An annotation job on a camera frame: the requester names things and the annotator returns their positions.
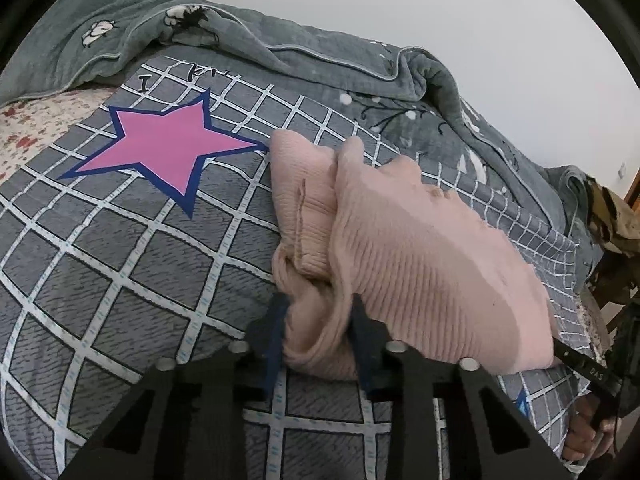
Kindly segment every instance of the gray checkered bedsheet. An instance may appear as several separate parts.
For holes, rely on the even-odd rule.
[[[339,148],[362,138],[366,163],[398,150],[318,103],[240,75],[158,57],[108,101],[165,110],[211,92],[214,126],[268,143],[293,129]],[[150,75],[141,91],[140,75]],[[278,229],[269,159],[210,158],[193,220],[135,171],[59,180],[114,137],[106,106],[74,126],[0,186],[0,404],[10,445],[34,478],[56,478],[131,383],[160,356],[201,358],[241,338],[274,290]],[[424,181],[453,187],[503,229],[549,292],[562,339],[590,352],[572,297],[575,245],[466,174],[419,157]],[[586,384],[565,368],[497,378],[559,453],[572,400]],[[434,404],[449,477],[444,411]],[[249,478],[384,478],[390,407],[354,383],[282,371],[270,405],[248,406]]]

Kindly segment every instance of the ribbed fabric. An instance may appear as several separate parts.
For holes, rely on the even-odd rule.
[[[403,155],[366,166],[357,137],[337,155],[277,130],[270,151],[282,233],[272,267],[292,298],[284,343],[292,368],[354,378],[344,336],[354,293],[426,357],[471,356],[492,374],[552,365],[545,287],[455,191],[422,184]]]

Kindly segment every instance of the blue star border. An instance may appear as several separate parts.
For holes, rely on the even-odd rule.
[[[205,161],[211,156],[224,156],[224,155],[235,155],[236,153],[245,153],[245,152],[268,152],[269,148],[259,142],[258,140],[249,139],[247,137],[240,136],[238,134],[232,133],[228,130],[223,130],[221,128],[215,128],[211,124],[211,115],[209,114],[209,97],[210,97],[210,89],[205,90],[198,97],[196,97],[193,101],[189,101],[185,104],[180,104],[175,107],[169,108],[163,112],[153,111],[153,110],[137,110],[136,108],[127,108],[127,107],[116,107],[109,106],[109,114],[111,116],[111,120],[113,121],[113,126],[116,130],[116,138],[109,142],[107,145],[103,146],[95,153],[92,153],[85,160],[82,160],[79,164],[76,164],[70,170],[65,171],[58,178],[77,178],[78,176],[90,175],[90,174],[100,174],[100,173],[110,173],[111,171],[118,170],[136,170],[142,176],[144,176],[149,182],[151,182],[156,188],[162,191],[169,198],[174,200],[178,206],[184,211],[184,213],[189,217],[193,217],[193,209],[195,206],[196,193],[198,191],[198,186],[200,184],[200,176],[202,175],[202,170],[204,168]],[[113,146],[116,142],[119,142],[124,138],[124,129],[122,124],[120,123],[120,118],[118,117],[118,112],[127,111],[127,112],[135,112],[139,114],[148,114],[148,115],[157,115],[157,116],[165,116],[171,112],[175,112],[180,108],[184,108],[187,106],[191,106],[196,104],[197,102],[202,102],[202,119],[203,126],[205,129],[210,130],[212,132],[216,132],[219,134],[223,134],[229,137],[233,137],[235,139],[244,140],[245,142],[250,142],[252,146],[246,146],[244,148],[238,148],[237,150],[226,150],[225,152],[212,152],[212,153],[204,153],[203,155],[199,155],[196,158],[196,161],[191,169],[191,174],[189,176],[189,182],[187,184],[187,189],[184,194],[180,193],[175,187],[166,183],[159,176],[157,176],[153,171],[148,169],[141,162],[135,162],[133,164],[122,164],[119,166],[109,166],[107,168],[97,168],[95,170],[80,170],[82,166],[88,163],[92,158],[100,155],[101,153],[108,150],[111,146]]]

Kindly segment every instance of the white wall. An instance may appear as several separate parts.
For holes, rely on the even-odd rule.
[[[640,167],[640,91],[574,0],[211,1],[423,46],[535,162],[575,164],[623,196]]]

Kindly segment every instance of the star with blue outline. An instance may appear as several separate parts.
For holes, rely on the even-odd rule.
[[[60,178],[136,170],[191,218],[205,161],[244,152],[266,152],[253,139],[215,128],[209,90],[164,112],[109,106],[116,138]]]

